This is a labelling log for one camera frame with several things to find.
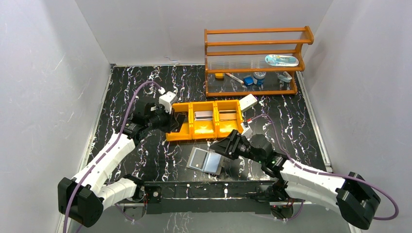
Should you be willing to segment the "black VIP credit card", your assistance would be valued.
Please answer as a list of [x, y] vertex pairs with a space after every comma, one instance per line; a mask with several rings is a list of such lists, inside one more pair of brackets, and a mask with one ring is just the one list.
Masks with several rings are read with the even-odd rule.
[[189, 161], [189, 168], [196, 169], [196, 170], [203, 170], [207, 155], [208, 155], [207, 150], [195, 148], [193, 153], [191, 154], [191, 158]]

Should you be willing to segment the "yellow three-compartment organizer tray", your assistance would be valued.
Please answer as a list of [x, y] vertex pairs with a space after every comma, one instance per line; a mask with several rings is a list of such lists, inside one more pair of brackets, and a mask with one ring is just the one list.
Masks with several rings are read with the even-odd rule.
[[[216, 139], [227, 137], [232, 130], [238, 130], [242, 133], [241, 123], [244, 122], [240, 110], [239, 100], [215, 100], [215, 101], [198, 101], [175, 103], [172, 105], [175, 112], [187, 112], [188, 120], [178, 133], [167, 133], [166, 140], [187, 141], [196, 139]], [[229, 121], [220, 121], [219, 111], [235, 110], [237, 119]], [[195, 121], [194, 112], [196, 111], [213, 111], [212, 121]]]

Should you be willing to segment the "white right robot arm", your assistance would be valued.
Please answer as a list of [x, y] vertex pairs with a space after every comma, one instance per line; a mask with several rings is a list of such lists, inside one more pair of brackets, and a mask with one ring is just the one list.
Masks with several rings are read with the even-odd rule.
[[229, 136], [210, 145], [210, 149], [226, 158], [239, 157], [258, 162], [261, 169], [275, 182], [266, 188], [265, 196], [279, 200], [307, 200], [340, 214], [351, 225], [370, 228], [380, 204], [378, 194], [363, 183], [363, 177], [350, 172], [348, 178], [305, 165], [297, 165], [286, 155], [276, 152], [262, 134], [250, 139], [233, 130]]

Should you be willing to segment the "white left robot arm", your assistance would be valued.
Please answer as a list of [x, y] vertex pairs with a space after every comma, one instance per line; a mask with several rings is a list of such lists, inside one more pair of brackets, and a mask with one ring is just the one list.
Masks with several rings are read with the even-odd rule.
[[170, 133], [181, 122], [176, 119], [172, 105], [177, 97], [172, 92], [159, 97], [158, 102], [147, 103], [141, 109], [126, 111], [118, 131], [98, 155], [71, 179], [64, 177], [57, 186], [58, 210], [84, 227], [93, 226], [103, 211], [127, 198], [140, 199], [144, 182], [126, 175], [110, 185], [105, 185], [114, 168], [130, 154], [153, 130]]

